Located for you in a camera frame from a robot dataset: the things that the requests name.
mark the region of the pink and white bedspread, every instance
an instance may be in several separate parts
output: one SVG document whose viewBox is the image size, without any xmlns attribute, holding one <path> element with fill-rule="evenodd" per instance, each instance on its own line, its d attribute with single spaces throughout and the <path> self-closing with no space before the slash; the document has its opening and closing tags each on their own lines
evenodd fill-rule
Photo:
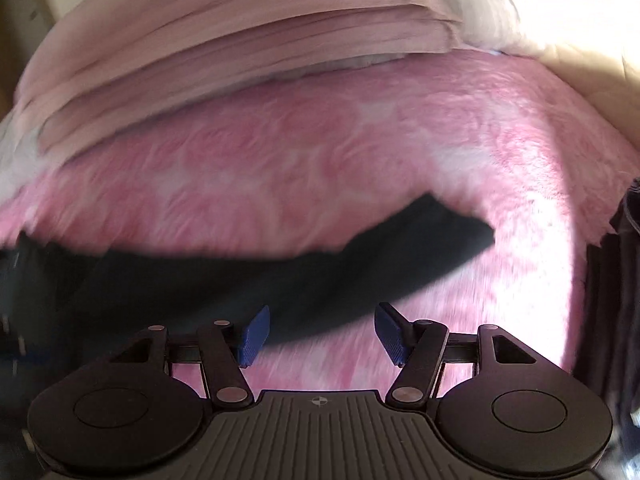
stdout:
<svg viewBox="0 0 640 480">
<path fill-rule="evenodd" d="M 570 368 L 586 243 L 638 174 L 639 153 L 542 65 L 458 51 L 262 84 L 149 121 L 24 189 L 0 210 L 0 236 L 283 256 L 338 248 L 432 192 L 495 227 L 495 247 L 397 307 L 454 332 L 501 325 Z M 246 371 L 256 391 L 386 392 L 396 373 L 372 319 L 267 348 Z"/>
</svg>

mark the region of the pink comforter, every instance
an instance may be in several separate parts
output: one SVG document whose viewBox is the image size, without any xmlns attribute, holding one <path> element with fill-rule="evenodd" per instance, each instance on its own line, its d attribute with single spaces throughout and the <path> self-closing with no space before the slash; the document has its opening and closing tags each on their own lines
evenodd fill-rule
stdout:
<svg viewBox="0 0 640 480">
<path fill-rule="evenodd" d="M 539 63 L 418 55 L 143 124 L 25 189 L 0 211 L 0 235 L 26 227 L 89 251 L 298 254 L 339 247 L 430 191 L 494 226 L 495 247 L 400 310 L 457 332 L 499 324 L 570 368 L 585 245 L 638 174 L 630 143 Z M 363 319 L 267 349 L 246 375 L 255 390 L 386 392 L 396 372 Z"/>
</svg>

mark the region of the crosshair logo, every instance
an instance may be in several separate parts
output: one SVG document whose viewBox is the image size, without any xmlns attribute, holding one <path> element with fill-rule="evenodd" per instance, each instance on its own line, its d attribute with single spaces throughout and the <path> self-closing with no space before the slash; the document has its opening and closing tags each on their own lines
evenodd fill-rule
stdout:
<svg viewBox="0 0 640 480">
<path fill-rule="evenodd" d="M 327 399 L 326 397 L 314 397 L 313 399 L 311 399 L 311 402 L 316 406 L 320 406 L 320 408 L 322 408 L 326 403 L 329 402 L 329 399 Z"/>
</svg>

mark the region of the dark garment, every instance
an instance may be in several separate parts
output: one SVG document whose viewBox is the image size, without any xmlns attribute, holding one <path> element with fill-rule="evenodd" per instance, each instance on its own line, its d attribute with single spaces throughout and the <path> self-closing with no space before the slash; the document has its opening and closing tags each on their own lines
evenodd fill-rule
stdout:
<svg viewBox="0 0 640 480">
<path fill-rule="evenodd" d="M 34 396 L 152 324 L 174 333 L 216 319 L 243 324 L 268 304 L 268 344 L 339 327 L 444 276 L 492 245 L 493 234 L 425 195 L 339 253 L 288 260 L 92 257 L 23 235 L 0 263 L 9 331 L 0 334 L 0 415 L 20 435 Z M 4 445 L 0 478 L 25 478 L 22 458 L 12 462 Z"/>
<path fill-rule="evenodd" d="M 588 248 L 582 342 L 574 376 L 608 404 L 614 433 L 607 479 L 640 478 L 640 180 L 626 192 L 601 247 Z"/>
</svg>

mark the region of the fluffy pink blanket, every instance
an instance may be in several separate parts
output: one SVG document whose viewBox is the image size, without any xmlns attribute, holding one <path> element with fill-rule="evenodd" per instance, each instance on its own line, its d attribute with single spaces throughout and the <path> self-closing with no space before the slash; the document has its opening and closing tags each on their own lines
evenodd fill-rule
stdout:
<svg viewBox="0 0 640 480">
<path fill-rule="evenodd" d="M 586 243 L 638 174 L 629 142 L 534 60 L 416 55 L 137 126 L 25 189 L 0 211 L 0 235 L 26 228 L 97 252 L 299 254 L 339 247 L 430 191 L 494 226 L 495 247 L 399 309 L 456 332 L 501 325 L 570 368 Z M 255 390 L 383 392 L 396 373 L 372 319 L 267 349 L 246 371 Z"/>
</svg>

